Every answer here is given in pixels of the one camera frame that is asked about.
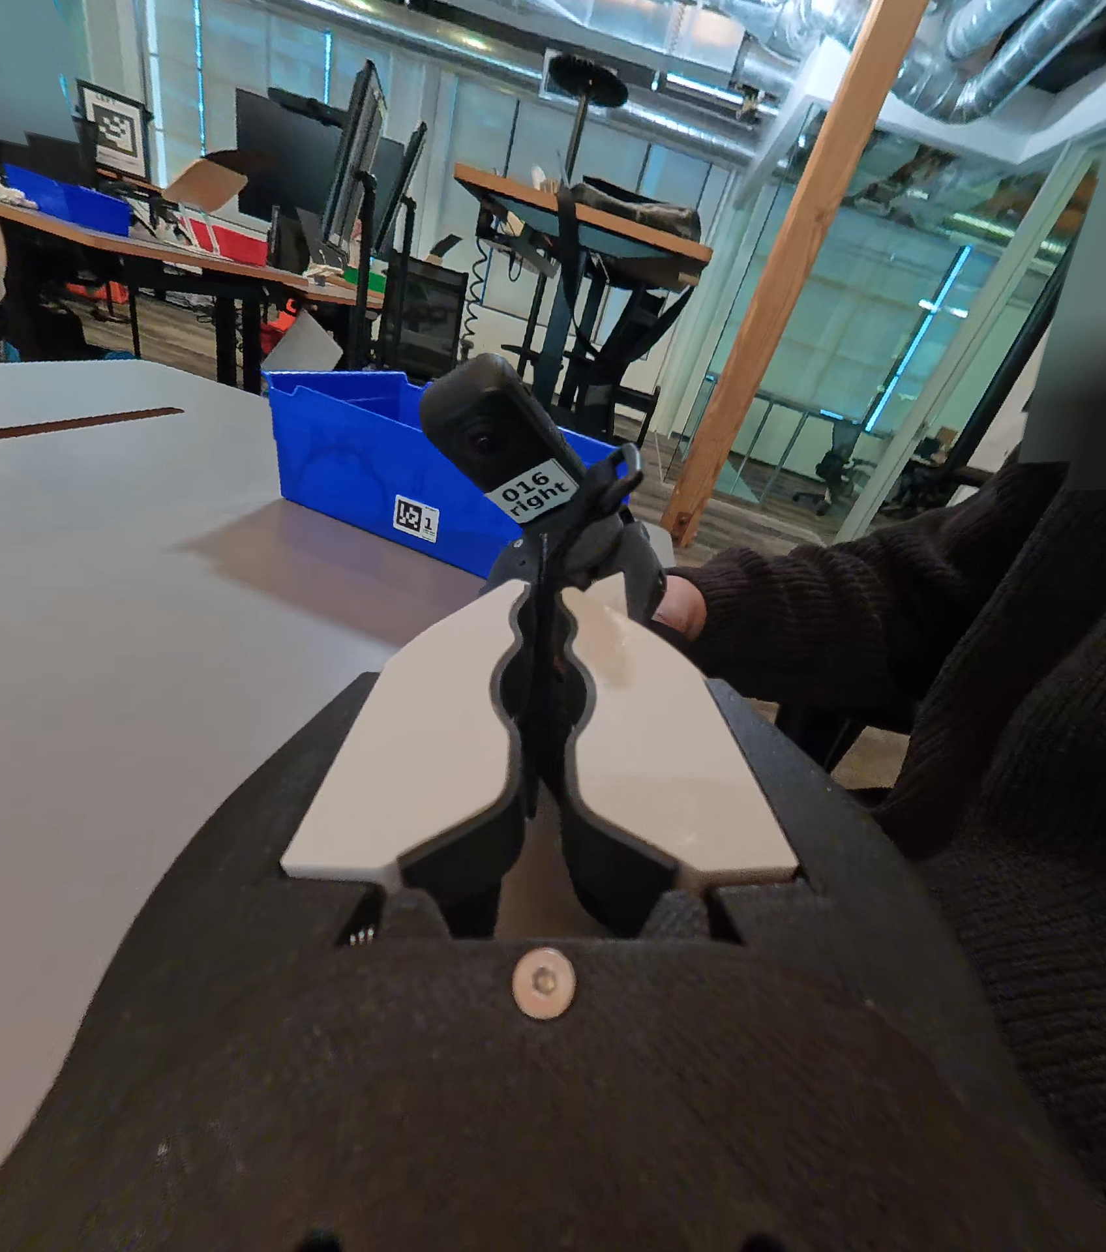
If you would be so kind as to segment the person's right hand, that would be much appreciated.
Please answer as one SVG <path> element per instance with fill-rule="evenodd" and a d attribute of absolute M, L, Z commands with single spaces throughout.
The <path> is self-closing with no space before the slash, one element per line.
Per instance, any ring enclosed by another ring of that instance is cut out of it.
<path fill-rule="evenodd" d="M 694 643 L 707 623 L 707 603 L 702 589 L 682 574 L 669 572 L 652 624 L 685 643 Z"/>

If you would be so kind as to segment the slanted wooden beam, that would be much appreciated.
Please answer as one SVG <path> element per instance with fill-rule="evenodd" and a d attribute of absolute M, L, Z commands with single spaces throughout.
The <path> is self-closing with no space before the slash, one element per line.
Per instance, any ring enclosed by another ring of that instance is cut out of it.
<path fill-rule="evenodd" d="M 811 274 L 921 25 L 922 2 L 874 2 L 661 517 L 685 551 Z"/>

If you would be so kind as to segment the framed fiducial tag sign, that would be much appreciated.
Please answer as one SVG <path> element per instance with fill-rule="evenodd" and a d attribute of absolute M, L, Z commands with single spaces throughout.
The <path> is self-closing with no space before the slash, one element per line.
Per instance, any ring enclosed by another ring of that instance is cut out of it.
<path fill-rule="evenodd" d="M 76 84 L 81 115 L 95 130 L 95 165 L 112 177 L 150 183 L 153 111 L 90 81 Z"/>

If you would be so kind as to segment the black mesh cabinet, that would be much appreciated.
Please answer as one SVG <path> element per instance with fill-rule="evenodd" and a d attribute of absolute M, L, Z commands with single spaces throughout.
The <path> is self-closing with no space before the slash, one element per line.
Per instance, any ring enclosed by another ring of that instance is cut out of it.
<path fill-rule="evenodd" d="M 381 371 L 425 385 L 458 364 L 468 278 L 419 259 L 395 259 L 386 274 L 374 349 Z"/>

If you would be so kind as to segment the black desk monitor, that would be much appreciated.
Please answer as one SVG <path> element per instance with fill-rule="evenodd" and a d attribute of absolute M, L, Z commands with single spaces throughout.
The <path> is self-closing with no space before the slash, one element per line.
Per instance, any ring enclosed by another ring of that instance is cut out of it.
<path fill-rule="evenodd" d="M 275 210 L 323 218 L 346 122 L 344 111 L 314 98 L 237 88 L 235 150 L 248 178 L 239 213 L 265 222 Z"/>
<path fill-rule="evenodd" d="M 366 60 L 355 76 L 336 161 L 322 214 L 323 242 L 348 252 L 363 201 L 363 177 L 373 171 L 387 119 L 387 98 L 378 67 Z"/>

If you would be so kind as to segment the wooden standing desk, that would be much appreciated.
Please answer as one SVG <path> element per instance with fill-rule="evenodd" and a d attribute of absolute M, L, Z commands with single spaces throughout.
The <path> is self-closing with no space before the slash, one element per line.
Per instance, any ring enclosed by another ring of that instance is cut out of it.
<path fill-rule="evenodd" d="M 540 191 L 468 165 L 454 179 L 480 207 L 477 242 L 536 270 L 530 323 L 552 303 L 540 347 L 514 351 L 536 401 L 583 433 L 610 433 L 620 403 L 652 414 L 625 380 L 673 330 L 712 259 L 698 214 L 592 179 Z"/>

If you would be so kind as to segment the silver ceiling duct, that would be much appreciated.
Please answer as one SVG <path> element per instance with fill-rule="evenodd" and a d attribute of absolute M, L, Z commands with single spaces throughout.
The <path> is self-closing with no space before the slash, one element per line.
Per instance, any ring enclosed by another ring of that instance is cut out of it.
<path fill-rule="evenodd" d="M 858 44 L 870 3 L 717 3 L 767 53 L 799 62 L 824 41 Z M 1084 37 L 1106 2 L 922 3 L 934 34 L 917 34 L 891 94 L 926 118 L 966 123 L 986 118 Z"/>

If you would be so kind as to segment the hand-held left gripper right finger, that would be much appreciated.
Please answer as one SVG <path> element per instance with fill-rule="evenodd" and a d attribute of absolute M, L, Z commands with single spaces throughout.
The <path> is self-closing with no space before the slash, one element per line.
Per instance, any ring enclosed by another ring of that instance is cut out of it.
<path fill-rule="evenodd" d="M 560 602 L 584 688 L 565 783 L 590 826 L 681 889 L 793 882 L 798 857 L 698 668 L 623 615 L 620 577 Z"/>

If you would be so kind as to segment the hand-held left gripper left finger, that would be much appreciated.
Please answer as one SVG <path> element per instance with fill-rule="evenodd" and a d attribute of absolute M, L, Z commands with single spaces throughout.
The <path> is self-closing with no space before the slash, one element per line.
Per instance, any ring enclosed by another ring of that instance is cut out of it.
<path fill-rule="evenodd" d="M 396 886 L 513 797 L 516 739 L 500 676 L 526 582 L 442 619 L 382 667 L 280 857 L 295 879 Z"/>

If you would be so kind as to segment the person's black sweater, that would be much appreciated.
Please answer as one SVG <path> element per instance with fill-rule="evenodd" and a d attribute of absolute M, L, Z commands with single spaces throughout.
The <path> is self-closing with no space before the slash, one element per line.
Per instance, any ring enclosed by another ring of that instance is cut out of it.
<path fill-rule="evenodd" d="M 1106 491 L 1008 466 L 873 542 L 889 696 L 917 703 L 879 821 L 1106 1196 Z"/>

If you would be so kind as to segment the blue bin with tag label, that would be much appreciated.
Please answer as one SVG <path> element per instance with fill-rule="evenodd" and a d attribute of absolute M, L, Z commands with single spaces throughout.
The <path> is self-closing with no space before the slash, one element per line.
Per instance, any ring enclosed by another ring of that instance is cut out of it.
<path fill-rule="evenodd" d="M 562 431 L 483 354 L 425 387 L 400 372 L 269 372 L 284 500 L 473 576 L 522 534 L 558 536 L 613 447 Z"/>

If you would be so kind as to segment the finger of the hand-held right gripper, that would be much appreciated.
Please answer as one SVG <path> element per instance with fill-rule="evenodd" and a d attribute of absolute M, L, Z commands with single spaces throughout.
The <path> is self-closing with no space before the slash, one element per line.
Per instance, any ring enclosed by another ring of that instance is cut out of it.
<path fill-rule="evenodd" d="M 500 552 L 479 593 L 489 594 L 510 582 L 537 586 L 544 574 L 545 536 L 520 534 Z"/>

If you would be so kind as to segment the black office chair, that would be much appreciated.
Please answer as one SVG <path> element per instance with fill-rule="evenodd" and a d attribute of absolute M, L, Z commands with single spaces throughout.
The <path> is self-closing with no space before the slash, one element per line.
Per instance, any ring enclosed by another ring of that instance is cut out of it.
<path fill-rule="evenodd" d="M 845 484 L 853 476 L 852 471 L 857 463 L 856 450 L 856 444 L 829 447 L 814 469 L 814 478 L 820 483 L 820 490 L 797 491 L 790 497 L 792 504 L 806 504 L 816 517 L 826 517 L 841 499 Z"/>

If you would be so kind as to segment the cardboard box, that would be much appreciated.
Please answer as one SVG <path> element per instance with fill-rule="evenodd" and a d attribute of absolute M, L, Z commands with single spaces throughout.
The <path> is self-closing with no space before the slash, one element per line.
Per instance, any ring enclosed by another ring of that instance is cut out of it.
<path fill-rule="evenodd" d="M 214 214 L 236 200 L 248 183 L 245 173 L 201 157 L 162 188 L 160 195 L 180 208 Z"/>

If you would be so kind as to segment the person's right forearm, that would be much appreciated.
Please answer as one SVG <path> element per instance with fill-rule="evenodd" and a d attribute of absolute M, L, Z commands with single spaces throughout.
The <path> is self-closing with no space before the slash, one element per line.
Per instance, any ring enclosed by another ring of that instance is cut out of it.
<path fill-rule="evenodd" d="M 1067 478 L 1003 469 L 966 503 L 859 540 L 783 556 L 743 547 L 695 569 L 707 604 L 687 643 L 653 629 L 711 680 L 777 706 L 875 713 L 916 705 L 1003 583 Z"/>

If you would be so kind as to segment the black round lamp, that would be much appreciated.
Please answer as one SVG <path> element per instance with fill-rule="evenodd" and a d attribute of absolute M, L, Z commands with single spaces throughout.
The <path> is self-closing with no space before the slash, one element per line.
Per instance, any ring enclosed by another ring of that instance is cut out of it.
<path fill-rule="evenodd" d="M 545 87 L 576 102 L 567 149 L 563 158 L 563 182 L 570 183 L 590 113 L 618 111 L 629 102 L 622 77 L 605 64 L 567 51 L 549 50 L 544 60 Z"/>

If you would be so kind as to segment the long wooden desk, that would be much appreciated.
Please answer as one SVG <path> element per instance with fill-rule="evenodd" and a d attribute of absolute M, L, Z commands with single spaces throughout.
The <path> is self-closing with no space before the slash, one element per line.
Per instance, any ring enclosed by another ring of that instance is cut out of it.
<path fill-rule="evenodd" d="M 123 285 L 128 294 L 132 351 L 137 358 L 141 358 L 141 291 L 210 299 L 216 383 L 254 396 L 263 384 L 265 307 L 287 300 L 329 311 L 357 306 L 357 290 L 348 283 L 320 283 L 266 265 L 123 238 L 7 203 L 0 203 L 0 233 L 7 259 L 1 302 L 5 338 L 27 363 L 63 359 L 50 341 L 43 316 L 46 269 L 35 259 L 44 250 L 55 251 L 59 260 L 70 260 L 72 274 L 67 280 L 70 283 L 93 277 L 102 283 L 115 280 Z"/>

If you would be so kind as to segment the small blue bin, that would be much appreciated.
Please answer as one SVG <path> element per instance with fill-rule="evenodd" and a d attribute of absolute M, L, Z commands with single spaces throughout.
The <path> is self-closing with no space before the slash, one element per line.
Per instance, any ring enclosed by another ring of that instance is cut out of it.
<path fill-rule="evenodd" d="M 22 193 L 48 217 L 117 239 L 126 239 L 130 234 L 133 213 L 121 197 L 64 183 L 17 165 L 7 165 L 1 178 L 8 188 Z"/>

